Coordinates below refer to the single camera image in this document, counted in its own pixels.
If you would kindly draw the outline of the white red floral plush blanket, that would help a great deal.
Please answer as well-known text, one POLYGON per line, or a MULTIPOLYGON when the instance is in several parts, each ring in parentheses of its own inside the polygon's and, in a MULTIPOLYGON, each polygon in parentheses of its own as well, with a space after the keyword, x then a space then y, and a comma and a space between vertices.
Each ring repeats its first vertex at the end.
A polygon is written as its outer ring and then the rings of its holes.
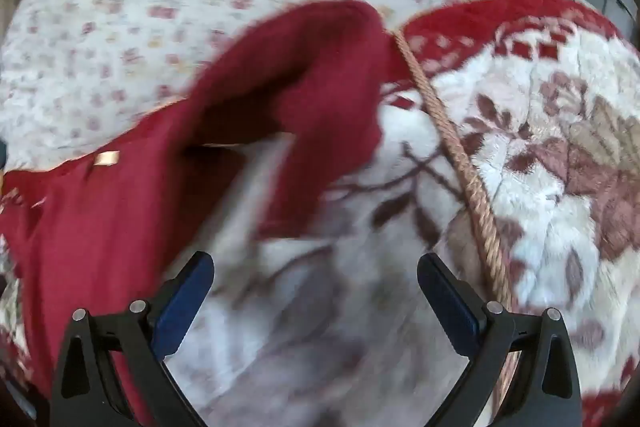
MULTIPOLYGON (((478 15, 484 40, 422 15, 405 34, 486 183, 516 295, 568 316, 595 424, 638 363, 639 57, 585 1, 500 4, 514 20, 485 0, 458 5, 478 15)), ((231 235, 256 221, 275 146, 253 155, 239 202, 205 225, 220 274, 168 366, 208 423, 308 425, 320 381, 335 426, 414 425, 451 387, 462 361, 419 299, 414 267, 434 247, 480 285, 480 257, 418 100, 408 81, 386 84, 378 153, 330 193, 309 239, 267 243, 252 263, 231 235)))

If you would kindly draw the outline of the dark red knit garment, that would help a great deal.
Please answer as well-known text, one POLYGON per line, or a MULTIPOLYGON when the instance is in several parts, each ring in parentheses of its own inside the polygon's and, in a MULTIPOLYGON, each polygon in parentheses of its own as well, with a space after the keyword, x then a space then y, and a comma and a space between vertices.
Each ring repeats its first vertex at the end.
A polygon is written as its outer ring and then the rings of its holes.
MULTIPOLYGON (((183 99, 81 158, 4 179, 1 233, 22 284, 32 380, 51 399, 66 327, 149 300, 224 199, 243 147, 292 136, 258 231, 302 233, 324 190, 381 140, 390 38, 360 1, 311 2, 250 28, 183 99)), ((111 354, 139 424, 157 426, 111 354)))

